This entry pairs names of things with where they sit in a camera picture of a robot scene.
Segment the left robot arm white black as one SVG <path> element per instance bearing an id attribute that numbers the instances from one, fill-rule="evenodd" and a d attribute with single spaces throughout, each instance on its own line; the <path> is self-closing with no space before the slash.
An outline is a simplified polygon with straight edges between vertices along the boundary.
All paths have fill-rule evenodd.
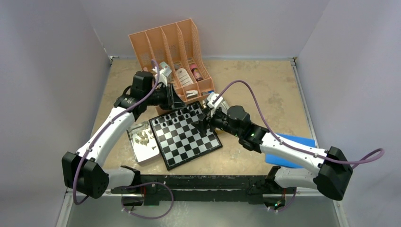
<path id="1" fill-rule="evenodd" d="M 123 187 L 128 193 L 140 190 L 140 171 L 121 166 L 106 171 L 106 158 L 119 138 L 144 113 L 148 106 L 178 110 L 186 105 L 166 79 L 164 70 L 153 74 L 138 71 L 131 86 L 116 99 L 105 122 L 76 152 L 66 152 L 61 159 L 65 185 L 72 189 L 75 204 L 77 193 L 97 199 L 108 189 Z"/>

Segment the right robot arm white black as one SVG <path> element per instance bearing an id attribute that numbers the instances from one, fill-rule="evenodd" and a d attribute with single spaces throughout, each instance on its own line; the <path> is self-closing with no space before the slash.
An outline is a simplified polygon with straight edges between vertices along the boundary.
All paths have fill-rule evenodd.
<path id="1" fill-rule="evenodd" d="M 249 151 L 278 156 L 300 166 L 300 169 L 274 167 L 265 180 L 270 192 L 303 187 L 316 189 L 332 200 L 343 200 L 353 169 L 341 149 L 324 150 L 283 137 L 275 138 L 271 130 L 253 123 L 240 105 L 230 107 L 226 113 L 221 108 L 214 113 L 209 108 L 202 112 L 198 120 L 192 122 L 201 135 L 218 128 L 236 136 L 239 144 Z"/>

